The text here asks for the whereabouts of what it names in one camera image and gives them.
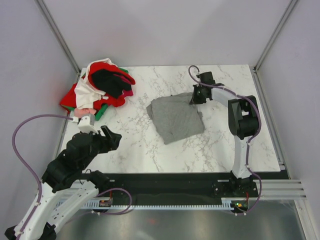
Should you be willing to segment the grey t shirt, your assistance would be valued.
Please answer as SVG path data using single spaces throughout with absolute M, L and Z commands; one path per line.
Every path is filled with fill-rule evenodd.
M 203 115 L 190 104 L 192 96 L 191 92 L 163 96 L 152 100 L 146 107 L 165 145 L 204 133 Z

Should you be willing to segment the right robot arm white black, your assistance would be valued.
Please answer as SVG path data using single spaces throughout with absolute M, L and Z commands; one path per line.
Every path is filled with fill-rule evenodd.
M 217 101 L 227 110 L 228 128 L 234 136 L 234 162 L 231 170 L 232 181 L 229 191 L 235 197 L 242 196 L 247 191 L 246 183 L 252 179 L 253 171 L 249 167 L 250 147 L 253 139 L 260 133 L 262 121 L 255 96 L 239 95 L 217 83 L 212 72 L 203 72 L 193 75 L 190 66 L 188 73 L 196 82 L 193 85 L 191 105 L 205 104 L 207 100 Z

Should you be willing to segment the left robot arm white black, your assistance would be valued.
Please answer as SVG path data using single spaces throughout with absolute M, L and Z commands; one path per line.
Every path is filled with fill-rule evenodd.
M 62 205 L 63 195 L 79 180 L 91 161 L 99 154 L 115 151 L 122 136 L 106 125 L 94 127 L 95 117 L 73 117 L 80 130 L 66 148 L 51 161 L 43 176 L 36 177 L 38 192 L 21 222 L 5 231 L 9 240 L 54 240 L 62 227 L 90 199 L 104 197 L 112 191 L 110 179 L 96 170 Z

